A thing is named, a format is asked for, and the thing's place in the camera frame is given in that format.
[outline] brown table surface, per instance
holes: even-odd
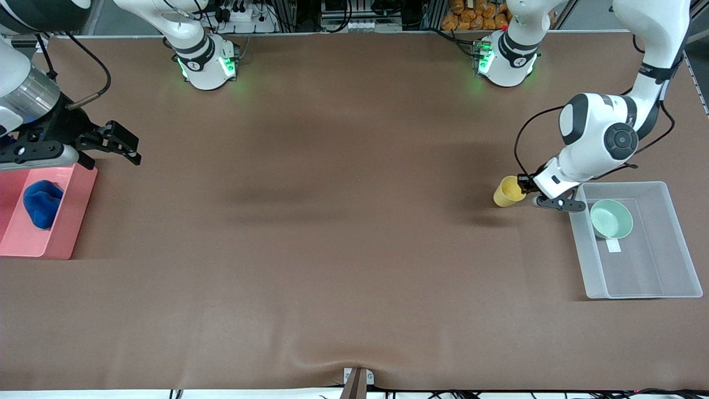
[[[1,261],[0,387],[328,386],[359,365],[400,389],[709,388],[709,297],[588,300],[568,216],[491,202],[529,116],[632,84],[630,35],[549,35],[512,89],[433,34],[255,38],[213,92],[159,40],[84,42],[113,74],[86,110],[143,164],[99,160],[74,260]],[[69,96],[103,84],[68,40],[50,54]],[[676,131],[613,178],[667,182],[706,284],[686,66],[667,106]],[[561,147],[548,115],[520,152]]]

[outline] white mounting plate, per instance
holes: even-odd
[[[347,380],[350,378],[350,374],[352,372],[351,368],[346,368],[344,372],[344,378],[342,379],[342,383],[346,384]],[[367,385],[374,385],[374,373],[372,373],[369,370],[364,370],[365,373],[367,373]]]

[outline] pile of brown food items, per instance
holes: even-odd
[[[449,0],[450,13],[443,18],[444,31],[477,31],[479,29],[502,29],[512,21],[513,15],[507,4],[497,4],[487,0],[475,0],[475,8],[470,9],[465,0]],[[554,25],[555,15],[549,13]]]

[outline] yellow cup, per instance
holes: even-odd
[[[498,207],[505,208],[516,204],[525,199],[525,197],[527,195],[522,192],[522,189],[517,184],[517,176],[508,176],[502,179],[492,198]]]

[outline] silver metal cylinder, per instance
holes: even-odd
[[[0,98],[0,106],[18,114],[28,124],[51,111],[60,95],[57,83],[32,65],[25,81],[10,94]]]

